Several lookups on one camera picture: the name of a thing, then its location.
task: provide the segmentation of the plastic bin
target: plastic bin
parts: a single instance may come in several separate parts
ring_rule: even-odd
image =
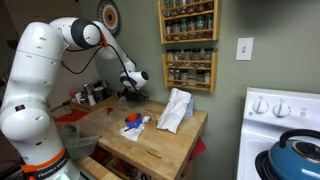
[[[80,134],[80,126],[70,122],[56,123],[56,127],[72,160],[91,155],[100,138],[97,134],[90,136]]]

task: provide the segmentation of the stove knob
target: stove knob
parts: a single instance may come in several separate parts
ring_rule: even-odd
[[[253,110],[257,114],[263,114],[269,110],[269,105],[267,102],[260,100],[253,105]]]
[[[280,103],[276,105],[273,108],[273,113],[278,117],[278,118],[284,118],[286,116],[289,116],[291,113],[291,109],[287,104]]]

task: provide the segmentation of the blue kettle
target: blue kettle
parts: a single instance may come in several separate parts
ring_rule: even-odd
[[[309,136],[320,140],[318,131],[309,129],[286,131],[268,152],[272,170],[283,180],[319,180],[320,147],[309,142],[289,140],[293,136]]]

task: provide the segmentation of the green wall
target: green wall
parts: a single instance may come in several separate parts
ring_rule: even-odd
[[[96,20],[98,0],[80,1],[83,17]],[[201,135],[207,150],[195,161],[195,179],[236,177],[246,88],[320,93],[320,1],[222,0],[220,40],[165,46],[160,44],[156,0],[115,0],[121,15],[118,43],[145,70],[144,90],[152,100],[167,102],[161,53],[169,47],[217,47],[217,88],[213,94],[190,91],[195,109],[207,111]],[[237,39],[254,37],[252,61],[235,61]],[[115,90],[120,63],[97,59],[101,78]]]

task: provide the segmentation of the white stove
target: white stove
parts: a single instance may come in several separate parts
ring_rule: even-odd
[[[320,131],[320,95],[248,88],[241,129],[238,180],[260,180],[257,155],[290,129]],[[319,140],[295,137],[319,146]]]

